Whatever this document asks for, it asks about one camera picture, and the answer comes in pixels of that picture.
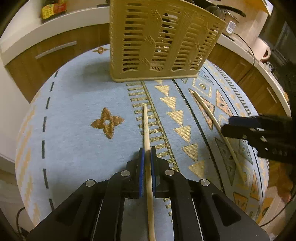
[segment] chopstick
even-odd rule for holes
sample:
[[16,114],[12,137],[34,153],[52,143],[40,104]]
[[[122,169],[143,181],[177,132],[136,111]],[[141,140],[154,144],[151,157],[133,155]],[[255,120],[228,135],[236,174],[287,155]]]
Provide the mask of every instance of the chopstick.
[[225,143],[226,143],[226,145],[227,145],[227,147],[228,147],[228,149],[229,149],[229,151],[230,151],[230,153],[231,153],[231,155],[233,157],[233,160],[234,160],[234,162],[235,162],[235,164],[237,166],[237,169],[238,169],[239,174],[240,174],[240,176],[242,178],[242,181],[243,181],[243,183],[245,183],[246,180],[244,178],[244,173],[242,171],[242,167],[240,166],[239,161],[237,160],[237,156],[235,155],[235,153],[234,153],[234,151],[232,149],[232,146],[231,146],[228,138],[222,135],[221,126],[219,125],[217,119],[215,118],[215,116],[213,115],[213,113],[210,111],[210,109],[208,108],[208,106],[203,102],[202,98],[200,97],[200,95],[196,91],[193,92],[193,95],[196,98],[196,100],[202,105],[202,107],[204,108],[204,110],[206,111],[206,113],[212,119],[212,121],[213,121],[215,127],[217,128],[218,132],[223,137],[223,139],[224,139],[224,141],[225,141]]
[[146,196],[147,196],[147,211],[148,211],[148,231],[149,231],[149,241],[155,241],[153,190],[152,190],[152,177],[151,177],[151,165],[150,165],[150,139],[149,139],[147,105],[144,105],[143,116],[144,116],[143,126],[144,126],[145,180],[146,180]]

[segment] power cord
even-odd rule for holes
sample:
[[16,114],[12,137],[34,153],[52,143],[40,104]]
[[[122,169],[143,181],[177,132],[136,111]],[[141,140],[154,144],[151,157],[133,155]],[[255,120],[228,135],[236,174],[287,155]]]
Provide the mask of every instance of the power cord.
[[[240,36],[240,35],[238,35],[238,34],[236,34],[238,37],[240,37],[241,38],[241,40],[242,41],[244,41],[244,39]],[[253,52],[253,50],[251,49],[251,47],[246,43],[246,41],[244,41],[244,43],[249,47],[249,49],[252,51],[252,54],[253,54],[253,66],[255,65],[255,55],[254,55],[254,52]],[[243,76],[243,77],[241,77],[240,78],[240,80],[237,82],[237,84],[243,79],[243,78],[245,78],[246,77],[246,75],[251,71],[251,69],[253,68],[253,66],[248,70],[248,72]]]
[[18,210],[18,212],[17,212],[17,216],[16,216],[17,232],[18,232],[18,234],[19,234],[20,236],[22,235],[22,233],[21,233],[21,231],[20,231],[19,217],[20,217],[20,213],[21,213],[21,211],[23,211],[24,209],[26,209],[26,208],[25,208],[25,207],[22,207],[20,210]]
[[278,217],[278,216],[279,216],[279,215],[285,210],[285,208],[289,205],[289,203],[292,202],[292,200],[294,199],[295,196],[296,196],[296,192],[295,192],[294,195],[291,197],[290,201],[287,202],[287,204],[283,207],[282,210],[279,211],[279,213],[278,213],[277,215],[275,215],[275,216],[274,216],[270,221],[268,221],[267,223],[260,225],[260,227],[263,227],[263,226],[265,226],[265,225],[271,223],[273,220],[275,220],[275,219],[276,219],[276,218],[277,218],[277,217]]

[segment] plastic basket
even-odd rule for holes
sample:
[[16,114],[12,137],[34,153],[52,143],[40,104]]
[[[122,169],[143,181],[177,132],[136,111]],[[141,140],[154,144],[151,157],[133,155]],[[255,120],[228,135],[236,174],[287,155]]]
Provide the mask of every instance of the plastic basket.
[[226,23],[182,0],[111,0],[114,81],[195,77]]

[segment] white countertop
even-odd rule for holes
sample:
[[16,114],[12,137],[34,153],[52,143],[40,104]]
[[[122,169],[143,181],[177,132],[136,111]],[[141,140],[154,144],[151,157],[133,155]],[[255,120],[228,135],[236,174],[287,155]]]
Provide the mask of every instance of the white countertop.
[[[10,24],[14,24],[15,26],[9,25],[9,28],[15,28],[17,31],[14,31],[14,33],[10,35],[5,35],[4,32],[4,35],[0,38],[0,55],[4,65],[8,64],[26,49],[47,38],[76,28],[109,23],[109,7],[88,8],[71,12],[44,24],[41,24],[40,19],[36,19],[26,26],[22,26],[19,30],[17,29],[18,26],[16,22],[17,21],[12,21]],[[244,48],[231,41],[229,38],[221,35],[217,43],[253,64],[253,57]],[[271,73],[268,73],[258,60],[255,61],[254,66],[270,84],[286,114],[291,116],[290,107],[284,97],[283,88],[279,85],[275,77]]]

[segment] patterned tablecloth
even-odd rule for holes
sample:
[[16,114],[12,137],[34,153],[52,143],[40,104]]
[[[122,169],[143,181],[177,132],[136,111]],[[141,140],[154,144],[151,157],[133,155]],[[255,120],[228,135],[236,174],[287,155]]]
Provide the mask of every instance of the patterned tablecloth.
[[[115,83],[109,51],[88,51],[61,67],[31,102],[17,138],[15,169],[35,225],[87,179],[123,170],[143,146],[142,107],[148,106],[150,144],[186,178],[207,178],[253,219],[268,184],[265,160],[245,141],[231,140],[236,165],[213,122],[192,95],[197,91],[220,124],[231,115],[257,115],[221,69],[206,61],[196,78]],[[157,240],[173,240],[169,199],[155,199]],[[122,240],[146,240],[146,203],[125,202]]]

